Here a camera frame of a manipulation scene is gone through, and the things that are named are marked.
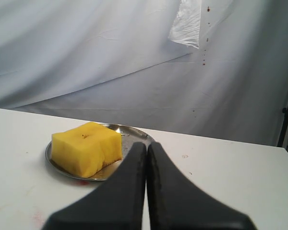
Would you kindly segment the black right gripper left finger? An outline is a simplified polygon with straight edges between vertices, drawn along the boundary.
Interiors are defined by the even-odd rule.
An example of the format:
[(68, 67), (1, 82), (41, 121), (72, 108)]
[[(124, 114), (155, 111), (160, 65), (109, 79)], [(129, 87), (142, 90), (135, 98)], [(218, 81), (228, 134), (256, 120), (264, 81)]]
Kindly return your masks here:
[(117, 170), (94, 191), (53, 213), (45, 230), (140, 230), (145, 194), (146, 146), (132, 145)]

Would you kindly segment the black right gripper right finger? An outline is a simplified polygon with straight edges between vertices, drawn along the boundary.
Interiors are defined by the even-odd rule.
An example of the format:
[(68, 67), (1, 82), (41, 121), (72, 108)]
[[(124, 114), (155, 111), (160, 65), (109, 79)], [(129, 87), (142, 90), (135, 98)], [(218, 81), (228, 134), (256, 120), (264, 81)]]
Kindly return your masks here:
[(175, 166), (160, 143), (148, 147), (146, 163), (150, 228), (153, 230), (254, 230), (243, 214), (214, 199)]

